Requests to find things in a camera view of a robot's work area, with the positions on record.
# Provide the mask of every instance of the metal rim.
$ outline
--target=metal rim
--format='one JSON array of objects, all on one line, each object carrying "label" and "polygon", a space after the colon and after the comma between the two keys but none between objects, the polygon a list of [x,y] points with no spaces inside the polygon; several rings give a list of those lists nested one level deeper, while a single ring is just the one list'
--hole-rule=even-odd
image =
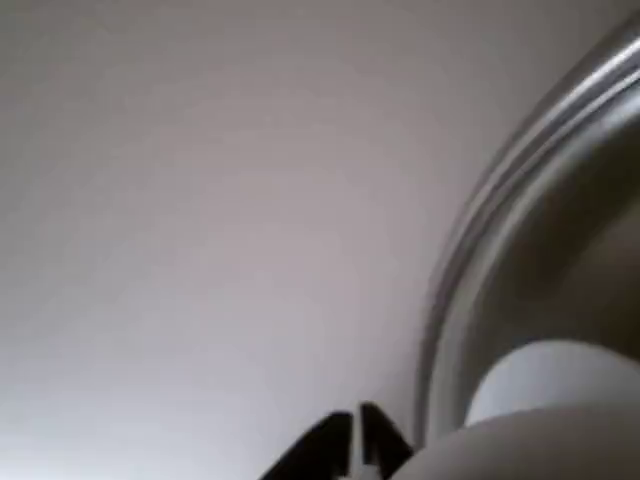
[{"label": "metal rim", "polygon": [[[495,234],[490,226],[509,208],[511,202],[524,205],[524,197],[536,178],[557,175],[562,168],[571,168],[562,157],[548,155],[573,134],[615,101],[638,98],[634,90],[640,77],[640,16],[635,16],[605,39],[583,59],[558,86],[550,92],[499,152],[490,169],[478,183],[470,200],[449,237],[447,249],[432,279],[427,307],[427,326],[423,340],[414,406],[417,446],[424,446],[427,438],[437,438],[456,425],[440,421],[447,417],[434,410],[434,382],[439,364],[443,361],[446,320],[453,309],[456,292],[469,282],[471,266],[477,262],[479,245],[486,243],[488,235]],[[627,109],[628,115],[640,115],[640,109]],[[511,211],[509,228],[515,228],[521,211]],[[491,248],[500,248],[500,237],[492,239]],[[493,260],[485,258],[481,271],[491,271]],[[481,277],[476,274],[475,282]],[[446,405],[437,405],[441,410]]]}]

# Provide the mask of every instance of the black plastic part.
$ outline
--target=black plastic part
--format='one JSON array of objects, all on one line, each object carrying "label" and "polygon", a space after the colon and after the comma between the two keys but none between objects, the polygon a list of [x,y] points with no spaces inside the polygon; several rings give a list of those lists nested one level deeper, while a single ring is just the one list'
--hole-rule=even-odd
[{"label": "black plastic part", "polygon": [[364,463],[376,465],[382,480],[387,480],[413,456],[413,448],[374,403],[360,405],[360,415]]},{"label": "black plastic part", "polygon": [[349,475],[353,415],[334,412],[308,430],[261,480],[333,480]]}]

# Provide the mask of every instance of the silver metal ring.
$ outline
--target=silver metal ring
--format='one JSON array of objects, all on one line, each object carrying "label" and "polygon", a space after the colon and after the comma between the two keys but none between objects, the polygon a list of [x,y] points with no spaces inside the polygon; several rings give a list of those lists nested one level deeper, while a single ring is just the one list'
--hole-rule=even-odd
[{"label": "silver metal ring", "polygon": [[[432,277],[414,409],[418,447],[463,425],[477,382],[511,349],[538,338],[600,338],[598,328],[581,330],[575,320],[520,328],[505,315],[531,303],[522,298],[531,293],[525,287],[548,293],[539,282],[564,278],[572,252],[591,245],[640,190],[640,162],[633,158],[634,152],[640,158],[639,79],[635,16],[543,99],[479,182]],[[596,188],[597,181],[624,185]],[[595,210],[602,211],[585,213],[591,202],[585,199],[596,191],[602,200],[593,202],[603,205]],[[575,231],[561,226],[566,222],[575,222]],[[553,267],[538,272],[532,253]],[[497,292],[504,292],[500,299]]]}]

